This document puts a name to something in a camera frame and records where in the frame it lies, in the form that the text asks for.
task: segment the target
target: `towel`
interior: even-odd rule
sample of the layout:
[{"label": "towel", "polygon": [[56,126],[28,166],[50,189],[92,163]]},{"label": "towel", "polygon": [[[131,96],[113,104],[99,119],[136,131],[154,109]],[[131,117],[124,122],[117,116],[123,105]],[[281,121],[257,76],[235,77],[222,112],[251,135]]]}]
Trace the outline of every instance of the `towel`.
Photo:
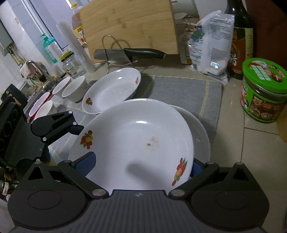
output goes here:
[{"label": "towel", "polygon": [[28,79],[30,75],[32,75],[36,71],[36,68],[32,64],[27,64],[27,62],[25,62],[20,69],[20,73],[24,76],[25,79]]}]

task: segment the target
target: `tile countertop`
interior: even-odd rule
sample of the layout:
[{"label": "tile countertop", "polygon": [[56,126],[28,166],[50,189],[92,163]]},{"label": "tile countertop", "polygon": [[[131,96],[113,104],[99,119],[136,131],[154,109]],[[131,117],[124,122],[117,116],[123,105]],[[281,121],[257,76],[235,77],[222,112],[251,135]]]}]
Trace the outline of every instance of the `tile countertop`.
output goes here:
[{"label": "tile countertop", "polygon": [[[167,55],[164,61],[143,59],[135,68],[147,75],[211,80],[181,64],[178,55]],[[107,66],[100,65],[87,79],[101,78],[106,72]],[[270,202],[263,228],[268,233],[281,233],[287,208],[287,143],[280,138],[276,123],[263,124],[244,113],[240,92],[241,81],[236,79],[224,87],[211,161],[223,167],[243,162],[248,167]]]}]

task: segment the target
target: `metal faucet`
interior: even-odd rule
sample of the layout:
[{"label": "metal faucet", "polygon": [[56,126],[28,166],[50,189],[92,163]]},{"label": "metal faucet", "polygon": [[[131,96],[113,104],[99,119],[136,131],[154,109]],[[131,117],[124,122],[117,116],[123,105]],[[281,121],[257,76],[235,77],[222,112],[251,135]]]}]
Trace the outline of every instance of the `metal faucet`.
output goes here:
[{"label": "metal faucet", "polygon": [[52,77],[50,76],[50,75],[48,75],[48,73],[45,71],[45,70],[43,70],[43,68],[36,62],[36,61],[34,61],[34,60],[30,60],[30,61],[27,61],[27,65],[28,64],[34,64],[37,68],[38,68],[38,70],[40,70],[41,71],[41,73],[45,76],[45,78],[47,79],[47,83],[45,84],[45,86],[46,87],[48,87],[48,86],[50,86],[50,85],[54,85],[55,84],[55,81],[52,79]]}]

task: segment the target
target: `knife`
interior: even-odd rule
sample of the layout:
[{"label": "knife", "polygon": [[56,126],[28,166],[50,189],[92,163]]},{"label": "knife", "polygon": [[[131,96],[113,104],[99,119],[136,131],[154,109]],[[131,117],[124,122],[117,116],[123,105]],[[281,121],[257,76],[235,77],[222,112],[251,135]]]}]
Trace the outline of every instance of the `knife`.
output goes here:
[{"label": "knife", "polygon": [[[132,61],[133,57],[140,58],[158,58],[164,59],[166,53],[152,48],[124,48],[106,49],[109,61]],[[106,60],[105,50],[98,49],[94,52],[94,58],[97,60]]]}]

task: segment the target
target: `soy sauce bottle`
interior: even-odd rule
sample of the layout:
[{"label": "soy sauce bottle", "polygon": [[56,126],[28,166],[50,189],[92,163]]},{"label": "soy sauce bottle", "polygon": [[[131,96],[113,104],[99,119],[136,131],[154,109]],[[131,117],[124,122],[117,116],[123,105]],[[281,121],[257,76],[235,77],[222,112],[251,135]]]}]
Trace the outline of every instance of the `soy sauce bottle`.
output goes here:
[{"label": "soy sauce bottle", "polygon": [[247,13],[242,0],[227,0],[225,13],[235,16],[233,40],[227,68],[231,76],[242,80],[242,63],[253,57],[254,22]]}]

